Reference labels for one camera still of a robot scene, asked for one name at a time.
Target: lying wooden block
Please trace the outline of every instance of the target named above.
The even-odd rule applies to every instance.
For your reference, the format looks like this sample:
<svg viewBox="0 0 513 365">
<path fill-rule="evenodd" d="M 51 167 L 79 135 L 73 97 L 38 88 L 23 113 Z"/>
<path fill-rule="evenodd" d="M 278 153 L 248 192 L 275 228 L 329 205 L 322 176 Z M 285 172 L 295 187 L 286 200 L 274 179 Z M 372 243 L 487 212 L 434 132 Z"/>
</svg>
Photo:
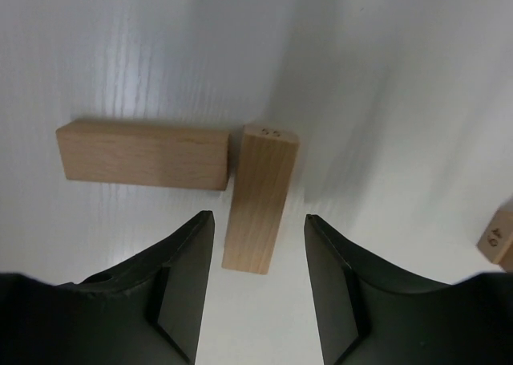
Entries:
<svg viewBox="0 0 513 365">
<path fill-rule="evenodd" d="M 478 242 L 478 249 L 490 262 L 500 263 L 513 243 L 513 213 L 499 210 Z"/>
<path fill-rule="evenodd" d="M 268 273 L 298 148 L 299 139 L 291 132 L 244 127 L 225 269 Z"/>
<path fill-rule="evenodd" d="M 77 120 L 57 130 L 66 178 L 225 190 L 229 132 Z"/>
</svg>

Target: printed number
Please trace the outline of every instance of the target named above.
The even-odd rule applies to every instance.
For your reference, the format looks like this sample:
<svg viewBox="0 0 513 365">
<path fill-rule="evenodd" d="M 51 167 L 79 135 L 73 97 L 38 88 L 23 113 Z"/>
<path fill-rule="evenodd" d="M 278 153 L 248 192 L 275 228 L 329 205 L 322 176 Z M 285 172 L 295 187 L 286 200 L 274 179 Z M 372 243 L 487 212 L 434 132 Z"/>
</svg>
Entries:
<svg viewBox="0 0 513 365">
<path fill-rule="evenodd" d="M 488 243 L 492 246 L 492 247 L 496 247 L 498 245 L 498 242 L 495 238 L 493 238 L 491 235 L 488 236 Z"/>
<path fill-rule="evenodd" d="M 493 229 L 491 231 L 492 234 L 494 234 L 498 239 L 502 238 L 503 236 L 500 234 L 500 230 L 499 229 Z"/>
</svg>

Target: rectangular wooden block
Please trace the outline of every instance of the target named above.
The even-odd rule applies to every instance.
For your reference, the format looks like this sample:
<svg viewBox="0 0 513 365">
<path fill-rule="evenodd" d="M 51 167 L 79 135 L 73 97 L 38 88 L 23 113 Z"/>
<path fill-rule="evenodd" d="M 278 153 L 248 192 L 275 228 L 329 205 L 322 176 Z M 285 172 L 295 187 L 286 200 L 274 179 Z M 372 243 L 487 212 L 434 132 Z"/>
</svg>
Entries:
<svg viewBox="0 0 513 365">
<path fill-rule="evenodd" d="M 513 242 L 513 213 L 499 210 L 478 242 L 478 249 L 490 262 L 502 261 Z"/>
<path fill-rule="evenodd" d="M 66 178 L 225 190 L 229 132 L 76 120 L 57 130 Z"/>
<path fill-rule="evenodd" d="M 245 126 L 224 243 L 225 269 L 267 274 L 289 191 L 299 139 Z"/>
</svg>

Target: partial wooden block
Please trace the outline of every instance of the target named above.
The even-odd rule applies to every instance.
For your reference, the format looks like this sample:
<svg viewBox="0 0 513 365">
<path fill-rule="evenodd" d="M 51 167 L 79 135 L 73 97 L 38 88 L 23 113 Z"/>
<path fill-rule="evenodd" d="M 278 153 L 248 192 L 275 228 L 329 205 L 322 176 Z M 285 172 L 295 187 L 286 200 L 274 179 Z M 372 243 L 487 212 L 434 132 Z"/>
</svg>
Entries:
<svg viewBox="0 0 513 365">
<path fill-rule="evenodd" d="M 513 248 L 509 248 L 504 254 L 503 259 L 500 261 L 500 267 L 503 268 L 504 271 L 513 272 Z"/>
<path fill-rule="evenodd" d="M 244 127 L 225 269 L 268 273 L 298 148 L 299 139 L 291 132 Z"/>
<path fill-rule="evenodd" d="M 478 249 L 490 262 L 498 264 L 513 243 L 513 213 L 499 210 L 478 242 Z"/>
<path fill-rule="evenodd" d="M 76 120 L 57 130 L 66 178 L 225 190 L 227 131 Z"/>
</svg>

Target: white background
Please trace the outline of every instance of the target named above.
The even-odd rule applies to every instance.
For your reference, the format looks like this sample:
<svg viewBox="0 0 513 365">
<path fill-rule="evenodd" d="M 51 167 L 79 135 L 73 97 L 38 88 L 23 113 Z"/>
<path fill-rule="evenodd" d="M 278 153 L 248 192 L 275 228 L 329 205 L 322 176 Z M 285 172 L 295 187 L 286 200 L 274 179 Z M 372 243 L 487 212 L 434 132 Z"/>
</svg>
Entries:
<svg viewBox="0 0 513 365">
<path fill-rule="evenodd" d="M 0 270 L 79 282 L 201 209 L 216 241 L 197 363 L 321 364 L 302 226 L 415 273 L 475 248 L 513 194 L 513 0 L 0 0 Z M 267 276 L 220 268 L 225 193 L 66 181 L 84 116 L 302 140 Z"/>
</svg>

